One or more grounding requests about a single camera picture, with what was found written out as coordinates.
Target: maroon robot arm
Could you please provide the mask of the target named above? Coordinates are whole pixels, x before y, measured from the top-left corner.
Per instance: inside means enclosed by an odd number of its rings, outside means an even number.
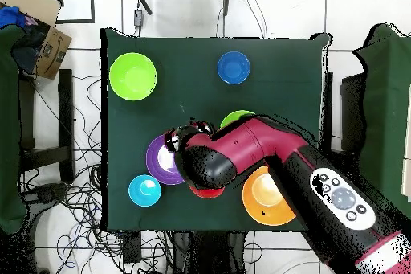
[[[328,248],[326,264],[344,261],[362,274],[411,274],[411,245],[401,226],[284,123],[249,115],[216,133],[194,123],[165,140],[180,174],[198,189],[222,188],[263,159],[299,221],[315,233],[313,248]]]

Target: cardboard box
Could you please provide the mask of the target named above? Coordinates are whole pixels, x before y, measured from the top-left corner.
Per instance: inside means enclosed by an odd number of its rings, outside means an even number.
[[[54,27],[60,9],[59,2],[57,0],[0,0],[0,3],[5,6],[16,6],[21,13],[47,26],[47,34],[35,60],[35,66],[26,71],[54,79],[71,42],[71,37]]]

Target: table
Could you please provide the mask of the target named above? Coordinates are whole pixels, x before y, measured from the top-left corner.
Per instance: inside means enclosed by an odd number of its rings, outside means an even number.
[[[411,85],[411,38],[400,35],[390,24],[377,25],[372,32],[364,47],[356,50],[366,69],[367,83],[361,101],[367,128],[359,156],[360,172],[411,218],[411,203],[401,194]]]
[[[148,208],[130,200],[128,184],[137,175],[148,174],[145,152],[151,140],[167,129],[188,124],[191,117],[219,126],[234,110],[279,114],[319,140],[327,34],[303,40],[154,39],[102,29],[100,37],[102,87],[114,60],[127,52],[148,56],[157,69],[157,86],[141,101],[123,100],[107,84],[102,113],[108,119],[102,130],[103,134],[105,127],[108,131],[108,188],[103,192],[108,201],[103,203],[108,230],[303,230],[296,219],[278,227],[255,222],[242,205],[243,176],[210,200],[193,194],[185,183],[161,185],[159,202]],[[219,58],[234,50],[251,63],[249,77],[239,85],[224,83],[217,73]]]

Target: green plate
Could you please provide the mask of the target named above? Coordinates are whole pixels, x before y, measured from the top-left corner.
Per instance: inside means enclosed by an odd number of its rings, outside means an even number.
[[[246,111],[246,110],[238,110],[230,113],[228,116],[226,116],[223,120],[222,123],[220,124],[220,128],[224,128],[226,125],[231,123],[232,121],[236,121],[239,117],[242,115],[245,115],[247,113],[255,114],[254,112],[251,111]]]

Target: green fabric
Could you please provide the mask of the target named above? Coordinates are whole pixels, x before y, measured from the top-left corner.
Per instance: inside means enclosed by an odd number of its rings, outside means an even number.
[[[11,57],[11,48],[24,35],[24,31],[15,25],[0,29],[0,228],[7,234],[20,229],[26,214],[17,187],[20,149],[18,67]]]
[[[411,217],[411,202],[401,195],[402,168],[411,84],[411,38],[379,25],[356,51],[367,68],[364,94],[366,138],[360,172],[400,211]]]
[[[280,227],[254,221],[242,205],[242,185],[232,182],[218,198],[199,198],[185,183],[161,184],[161,198],[139,207],[128,184],[148,174],[145,152],[164,131],[187,125],[190,117],[216,127],[230,112],[245,109],[279,114],[303,126],[318,140],[322,91],[322,50],[327,34],[314,40],[131,38],[107,29],[108,70],[127,52],[148,56],[157,86],[147,98],[119,98],[108,85],[108,228],[110,230],[293,230],[296,219]],[[244,53],[251,72],[244,83],[229,85],[217,63],[227,51]]]

